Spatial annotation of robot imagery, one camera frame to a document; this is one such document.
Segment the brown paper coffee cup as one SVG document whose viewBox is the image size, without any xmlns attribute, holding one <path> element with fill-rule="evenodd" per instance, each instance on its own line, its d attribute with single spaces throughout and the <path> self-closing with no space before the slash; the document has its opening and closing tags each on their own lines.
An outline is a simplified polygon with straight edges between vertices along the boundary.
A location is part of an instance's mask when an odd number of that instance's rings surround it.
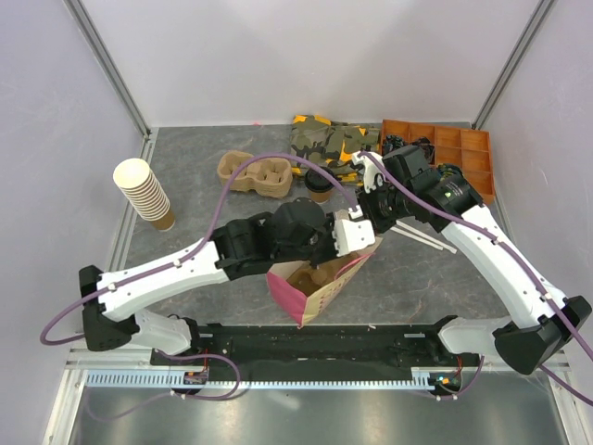
<svg viewBox="0 0 593 445">
<path fill-rule="evenodd" d="M 332 196 L 332 194 L 333 194 L 332 189 L 323 190 L 323 191 L 309 189 L 310 199 L 318 204 L 323 204 L 323 203 L 327 202 L 330 199 L 330 197 Z"/>
</svg>

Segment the beige pink paper bag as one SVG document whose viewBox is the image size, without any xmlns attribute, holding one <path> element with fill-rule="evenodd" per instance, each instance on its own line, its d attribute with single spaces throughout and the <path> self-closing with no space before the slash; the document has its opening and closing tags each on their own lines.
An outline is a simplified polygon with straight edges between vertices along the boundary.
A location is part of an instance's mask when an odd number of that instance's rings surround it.
<svg viewBox="0 0 593 445">
<path fill-rule="evenodd" d="M 304 260 L 273 265 L 266 282 L 275 303 L 300 327 L 316 319 L 337 297 L 382 239 L 368 220 L 353 220 L 340 210 L 330 219 L 328 231 L 316 238 Z"/>
</svg>

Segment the black plastic cup lid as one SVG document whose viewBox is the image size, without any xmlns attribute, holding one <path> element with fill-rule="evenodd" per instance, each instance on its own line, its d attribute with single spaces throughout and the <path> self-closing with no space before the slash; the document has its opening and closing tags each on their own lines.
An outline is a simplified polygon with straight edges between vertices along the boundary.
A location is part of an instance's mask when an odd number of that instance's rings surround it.
<svg viewBox="0 0 593 445">
<path fill-rule="evenodd" d="M 334 173 L 327 167 L 322 167 L 325 174 L 309 168 L 304 176 L 304 183 L 307 189 L 313 193 L 325 193 L 334 188 L 330 178 L 336 178 Z"/>
</svg>

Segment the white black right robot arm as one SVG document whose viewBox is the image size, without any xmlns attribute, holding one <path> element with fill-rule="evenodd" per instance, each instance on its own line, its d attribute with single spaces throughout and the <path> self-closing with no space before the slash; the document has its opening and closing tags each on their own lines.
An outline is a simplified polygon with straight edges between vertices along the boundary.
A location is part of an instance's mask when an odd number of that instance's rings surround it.
<svg viewBox="0 0 593 445">
<path fill-rule="evenodd" d="M 497 355 L 529 375 L 571 340 L 592 352 L 578 332 L 592 313 L 590 304 L 566 297 L 525 258 L 462 173 L 429 166 L 415 145 L 384 157 L 360 151 L 352 161 L 364 170 L 357 200 L 376 233 L 407 217 L 429 224 L 465 255 L 508 312 L 498 319 L 452 318 L 424 341 L 430 362 L 446 364 L 462 353 Z"/>
</svg>

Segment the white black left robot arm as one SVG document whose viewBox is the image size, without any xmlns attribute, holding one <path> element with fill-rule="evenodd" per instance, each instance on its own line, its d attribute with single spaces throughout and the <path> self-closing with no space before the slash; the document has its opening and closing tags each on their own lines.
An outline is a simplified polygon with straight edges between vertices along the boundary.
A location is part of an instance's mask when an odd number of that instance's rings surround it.
<svg viewBox="0 0 593 445">
<path fill-rule="evenodd" d="M 83 268 L 81 290 L 106 291 L 84 305 L 87 348 L 106 351 L 134 343 L 183 364 L 196 363 L 204 350 L 196 323 L 154 314 L 148 306 L 193 288 L 265 274 L 276 263 L 334 260 L 338 223 L 316 202 L 298 198 L 275 212 L 232 220 L 183 250 L 135 268 L 115 273 Z"/>
</svg>

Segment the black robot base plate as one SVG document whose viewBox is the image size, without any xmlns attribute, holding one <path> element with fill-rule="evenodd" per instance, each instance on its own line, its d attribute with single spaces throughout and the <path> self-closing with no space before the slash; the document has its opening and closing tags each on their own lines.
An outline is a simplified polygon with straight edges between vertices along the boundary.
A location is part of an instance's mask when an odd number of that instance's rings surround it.
<svg viewBox="0 0 593 445">
<path fill-rule="evenodd" d="M 207 366 L 232 379 L 328 380 L 411 376 L 412 369 L 475 367 L 475 353 L 453 354 L 436 324 L 222 325 L 198 328 L 197 346 L 172 361 L 152 352 L 153 365 Z"/>
</svg>

